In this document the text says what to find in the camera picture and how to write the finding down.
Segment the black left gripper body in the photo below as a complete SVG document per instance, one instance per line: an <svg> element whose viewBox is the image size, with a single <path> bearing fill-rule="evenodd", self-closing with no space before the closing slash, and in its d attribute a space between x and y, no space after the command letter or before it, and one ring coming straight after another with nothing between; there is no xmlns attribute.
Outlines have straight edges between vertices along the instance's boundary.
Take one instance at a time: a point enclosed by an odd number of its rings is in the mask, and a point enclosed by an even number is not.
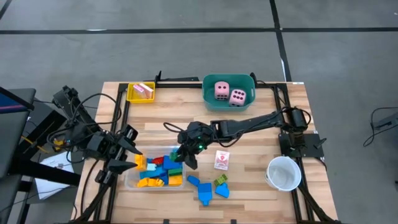
<svg viewBox="0 0 398 224"><path fill-rule="evenodd" d="M127 161L127 155L125 150L119 145L119 139L121 136L130 138L133 142L138 135L137 130L132 126L127 125L120 133L106 133L97 132L90 139L86 146L86 156L97 160L104 161L105 168L99 172L96 177L96 182L104 185L112 185L114 180L117 179L117 175L110 172L107 169L107 165L110 159L116 159L120 161Z"/></svg>

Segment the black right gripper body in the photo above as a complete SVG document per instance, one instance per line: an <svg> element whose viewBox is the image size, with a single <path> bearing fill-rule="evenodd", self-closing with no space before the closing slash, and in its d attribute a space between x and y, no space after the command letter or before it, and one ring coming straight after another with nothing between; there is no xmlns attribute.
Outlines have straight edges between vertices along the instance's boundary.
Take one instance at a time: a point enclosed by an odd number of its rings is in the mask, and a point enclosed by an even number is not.
<svg viewBox="0 0 398 224"><path fill-rule="evenodd" d="M200 153L213 143L215 132L210 125L194 121L178 133L178 153Z"/></svg>

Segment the square blue toy block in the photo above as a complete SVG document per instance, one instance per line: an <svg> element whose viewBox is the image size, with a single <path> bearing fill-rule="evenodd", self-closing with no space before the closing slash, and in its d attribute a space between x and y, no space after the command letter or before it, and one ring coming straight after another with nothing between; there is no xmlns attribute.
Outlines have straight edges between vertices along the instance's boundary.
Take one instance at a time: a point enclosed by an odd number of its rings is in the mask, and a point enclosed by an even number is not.
<svg viewBox="0 0 398 224"><path fill-rule="evenodd" d="M163 169L170 170L179 168L182 168L181 162L174 162L171 160L170 156L164 156Z"/></svg>

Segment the clear plastic container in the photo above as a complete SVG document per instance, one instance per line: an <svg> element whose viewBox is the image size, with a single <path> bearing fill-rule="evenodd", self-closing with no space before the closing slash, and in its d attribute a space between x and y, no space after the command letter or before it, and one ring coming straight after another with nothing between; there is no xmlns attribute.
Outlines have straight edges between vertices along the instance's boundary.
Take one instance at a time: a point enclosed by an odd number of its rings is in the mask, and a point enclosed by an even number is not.
<svg viewBox="0 0 398 224"><path fill-rule="evenodd" d="M168 156L171 152L176 152L178 146L137 146L146 159ZM136 168L129 169L124 173L124 185L130 191L151 191L151 190L181 190L185 184L186 168L182 166L182 183L179 186L164 185L162 187L138 187L140 181L140 171Z"/></svg>

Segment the long blue toy block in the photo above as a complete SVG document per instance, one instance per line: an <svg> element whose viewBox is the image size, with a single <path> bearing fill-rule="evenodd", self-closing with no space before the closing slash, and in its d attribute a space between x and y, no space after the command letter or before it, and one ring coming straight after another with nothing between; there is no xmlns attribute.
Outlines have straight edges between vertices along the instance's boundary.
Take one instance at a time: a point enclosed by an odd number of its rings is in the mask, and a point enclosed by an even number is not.
<svg viewBox="0 0 398 224"><path fill-rule="evenodd" d="M161 174L163 174L163 170L148 170L148 171L144 171L144 172L140 172L139 176L140 179L144 179L144 178L153 178L153 177L158 177Z"/></svg>

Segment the playing card deck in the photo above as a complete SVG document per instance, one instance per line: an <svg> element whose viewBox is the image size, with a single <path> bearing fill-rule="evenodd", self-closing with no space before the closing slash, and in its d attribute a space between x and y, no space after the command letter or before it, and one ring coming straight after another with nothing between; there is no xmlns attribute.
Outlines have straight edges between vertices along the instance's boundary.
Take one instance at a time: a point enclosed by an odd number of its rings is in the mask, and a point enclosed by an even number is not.
<svg viewBox="0 0 398 224"><path fill-rule="evenodd" d="M154 96L154 90L144 83L140 83L139 86L145 91L146 98L151 99Z"/></svg>

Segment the lime green toy brick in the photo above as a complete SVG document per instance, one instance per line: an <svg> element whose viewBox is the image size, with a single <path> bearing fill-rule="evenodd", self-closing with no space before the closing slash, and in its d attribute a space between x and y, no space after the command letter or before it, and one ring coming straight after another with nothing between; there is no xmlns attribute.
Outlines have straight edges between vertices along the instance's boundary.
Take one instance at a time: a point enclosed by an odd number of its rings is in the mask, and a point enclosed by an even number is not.
<svg viewBox="0 0 398 224"><path fill-rule="evenodd" d="M217 187L219 185L222 185L227 181L228 177L225 174L221 174L217 179L213 181L214 185Z"/></svg>

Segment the teal plastic bin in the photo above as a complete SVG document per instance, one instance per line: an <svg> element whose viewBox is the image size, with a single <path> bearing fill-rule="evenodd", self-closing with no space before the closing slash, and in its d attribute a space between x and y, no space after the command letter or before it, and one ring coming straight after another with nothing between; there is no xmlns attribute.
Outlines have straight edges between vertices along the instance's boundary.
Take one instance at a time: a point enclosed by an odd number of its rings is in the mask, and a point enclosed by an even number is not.
<svg viewBox="0 0 398 224"><path fill-rule="evenodd" d="M239 89L246 92L247 97L245 104L242 107L235 107L229 105L229 98L227 100L215 99L215 83L224 81L229 84L229 96L232 90ZM254 102L256 98L256 91L253 79L246 74L210 74L207 75L202 83L203 99L206 108L211 111L244 111Z"/></svg>

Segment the yellow mesh basket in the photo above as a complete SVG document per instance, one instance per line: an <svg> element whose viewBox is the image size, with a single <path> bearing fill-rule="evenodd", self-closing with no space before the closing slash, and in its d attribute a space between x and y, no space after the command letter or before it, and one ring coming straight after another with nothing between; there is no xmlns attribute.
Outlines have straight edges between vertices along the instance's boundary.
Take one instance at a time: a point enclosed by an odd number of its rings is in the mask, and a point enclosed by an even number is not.
<svg viewBox="0 0 398 224"><path fill-rule="evenodd" d="M137 84L139 85L140 83L144 83L146 85L148 85L149 87L151 87L154 90L154 96L151 99L147 99L145 98L140 98L138 97L134 90L133 90L133 85ZM128 88L127 88L127 100L130 103L153 103L155 100L155 83L154 82L134 82L134 83L129 83L128 84Z"/></svg>

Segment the white paper sheet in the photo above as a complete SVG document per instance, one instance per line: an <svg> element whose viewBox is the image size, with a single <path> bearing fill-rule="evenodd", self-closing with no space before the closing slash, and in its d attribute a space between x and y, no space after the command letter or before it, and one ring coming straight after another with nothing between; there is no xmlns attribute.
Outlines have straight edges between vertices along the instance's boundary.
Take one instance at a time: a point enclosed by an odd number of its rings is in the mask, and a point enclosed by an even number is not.
<svg viewBox="0 0 398 224"><path fill-rule="evenodd" d="M54 167L67 172L75 173L72 167L71 155L69 152L63 152L55 156L48 157L41 162L42 165ZM40 200L45 200L52 195L62 191L63 189L69 187L68 184L61 184L57 182L52 182L45 179L35 178L35 185L38 191L38 197Z"/></svg>

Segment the black equipment stand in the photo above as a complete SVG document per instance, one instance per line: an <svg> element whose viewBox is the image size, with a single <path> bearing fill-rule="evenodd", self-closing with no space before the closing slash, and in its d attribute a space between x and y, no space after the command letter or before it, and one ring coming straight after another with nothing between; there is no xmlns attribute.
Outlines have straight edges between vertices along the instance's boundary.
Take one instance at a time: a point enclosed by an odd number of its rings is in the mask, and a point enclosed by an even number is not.
<svg viewBox="0 0 398 224"><path fill-rule="evenodd" d="M21 161L22 170L15 174L9 173L28 114L27 110L0 113L0 224L7 224L23 175L74 186L80 182L78 174L32 161Z"/></svg>

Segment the white paper cup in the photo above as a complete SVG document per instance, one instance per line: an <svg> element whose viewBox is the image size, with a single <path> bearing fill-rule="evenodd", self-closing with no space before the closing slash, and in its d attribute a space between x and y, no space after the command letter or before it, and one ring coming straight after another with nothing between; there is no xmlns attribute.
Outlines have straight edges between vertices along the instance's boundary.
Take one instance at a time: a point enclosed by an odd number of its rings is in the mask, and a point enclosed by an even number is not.
<svg viewBox="0 0 398 224"><path fill-rule="evenodd" d="M302 181L302 173L297 163L286 156L273 158L264 174L268 185L282 192L295 190Z"/></svg>

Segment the black monitor with blue screen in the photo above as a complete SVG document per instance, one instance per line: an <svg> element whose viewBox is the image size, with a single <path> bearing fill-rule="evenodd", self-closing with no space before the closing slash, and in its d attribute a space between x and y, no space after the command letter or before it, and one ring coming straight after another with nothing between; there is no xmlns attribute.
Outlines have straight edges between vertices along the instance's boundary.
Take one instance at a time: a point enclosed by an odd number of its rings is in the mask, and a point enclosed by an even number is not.
<svg viewBox="0 0 398 224"><path fill-rule="evenodd" d="M34 110L34 105L0 87L0 114Z"/></svg>

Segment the grey floor box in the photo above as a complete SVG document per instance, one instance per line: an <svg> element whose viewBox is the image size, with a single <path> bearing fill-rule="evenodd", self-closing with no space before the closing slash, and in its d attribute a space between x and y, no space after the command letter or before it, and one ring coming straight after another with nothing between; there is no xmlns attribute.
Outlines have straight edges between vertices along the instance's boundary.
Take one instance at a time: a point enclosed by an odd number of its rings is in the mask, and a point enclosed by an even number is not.
<svg viewBox="0 0 398 224"><path fill-rule="evenodd" d="M398 112L387 116L379 121L373 122L373 128L376 131L385 131L398 125Z"/></svg>

